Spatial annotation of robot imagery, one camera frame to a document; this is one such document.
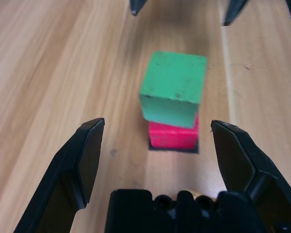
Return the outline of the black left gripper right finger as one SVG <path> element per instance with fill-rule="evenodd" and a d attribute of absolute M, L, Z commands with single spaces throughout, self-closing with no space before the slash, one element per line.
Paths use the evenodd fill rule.
<path fill-rule="evenodd" d="M 211 122 L 220 173 L 227 191 L 250 197 L 269 233 L 291 233 L 291 187 L 273 161 L 239 127 Z"/>

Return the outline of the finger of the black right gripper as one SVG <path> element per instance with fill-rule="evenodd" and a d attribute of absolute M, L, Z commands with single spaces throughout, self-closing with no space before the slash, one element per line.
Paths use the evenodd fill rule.
<path fill-rule="evenodd" d="M 223 26 L 229 26 L 237 16 L 242 12 L 243 8 L 247 4 L 247 0 L 230 0 Z"/>
<path fill-rule="evenodd" d="M 129 0 L 130 12 L 133 16 L 137 16 L 147 0 Z"/>

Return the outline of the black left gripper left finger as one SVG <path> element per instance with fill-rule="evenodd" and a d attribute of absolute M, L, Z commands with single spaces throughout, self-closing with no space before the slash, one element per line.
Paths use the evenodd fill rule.
<path fill-rule="evenodd" d="M 54 155 L 16 233 L 68 233 L 94 187 L 105 121 L 83 123 Z"/>

